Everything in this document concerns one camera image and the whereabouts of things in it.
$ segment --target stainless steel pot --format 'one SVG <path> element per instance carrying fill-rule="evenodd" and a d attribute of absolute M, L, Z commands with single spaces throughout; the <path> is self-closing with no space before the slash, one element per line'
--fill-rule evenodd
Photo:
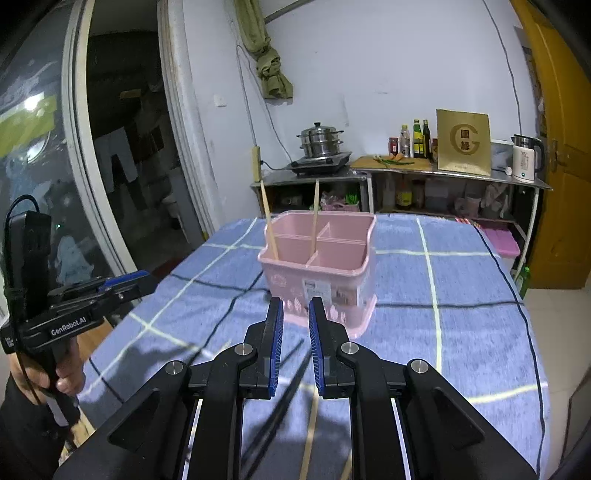
<path fill-rule="evenodd" d="M 301 147 L 306 158 L 327 158 L 340 152 L 339 134 L 344 130 L 335 127 L 325 127 L 320 122 L 315 122 L 312 128 L 306 128 L 298 135 L 301 139 Z"/>

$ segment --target human hand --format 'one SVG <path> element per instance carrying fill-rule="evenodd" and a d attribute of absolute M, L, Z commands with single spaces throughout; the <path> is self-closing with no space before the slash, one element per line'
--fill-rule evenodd
<path fill-rule="evenodd" d="M 29 380 L 35 388 L 35 392 L 39 397 L 39 400 L 45 403 L 46 397 L 41 393 L 40 388 L 49 387 L 49 375 L 42 369 L 42 367 L 33 361 L 28 356 L 21 354 L 22 364 L 25 368 Z M 27 380 L 21 371 L 21 367 L 18 364 L 17 355 L 12 353 L 8 355 L 8 361 L 10 363 L 10 371 L 12 377 L 19 390 L 29 399 L 30 402 L 36 403 L 34 394 L 29 390 Z M 56 382 L 57 389 L 73 397 L 82 391 L 86 376 L 82 371 L 82 359 L 80 358 L 80 350 L 78 348 L 78 342 L 76 338 L 70 339 L 70 348 L 68 354 L 57 364 L 56 368 L 57 376 L 59 380 Z"/>

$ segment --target gold sign board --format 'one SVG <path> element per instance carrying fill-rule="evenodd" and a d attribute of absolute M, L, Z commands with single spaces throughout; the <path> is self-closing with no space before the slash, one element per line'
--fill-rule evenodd
<path fill-rule="evenodd" d="M 491 130 L 483 113 L 437 110 L 439 170 L 491 175 Z"/>

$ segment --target door handle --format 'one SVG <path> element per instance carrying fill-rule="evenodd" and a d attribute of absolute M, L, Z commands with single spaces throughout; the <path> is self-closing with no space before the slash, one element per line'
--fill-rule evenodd
<path fill-rule="evenodd" d="M 552 164 L 552 172 L 555 173 L 558 170 L 558 165 L 561 167 L 567 167 L 568 164 L 558 159 L 558 140 L 556 139 L 552 140 L 552 151 L 553 153 L 550 163 Z"/>

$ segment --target yellow door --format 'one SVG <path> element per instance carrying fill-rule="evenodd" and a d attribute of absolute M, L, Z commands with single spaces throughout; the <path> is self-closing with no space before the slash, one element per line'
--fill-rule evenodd
<path fill-rule="evenodd" d="M 582 288 L 591 270 L 591 83 L 547 18 L 511 0 L 544 96 L 550 167 L 531 260 L 532 288 Z"/>

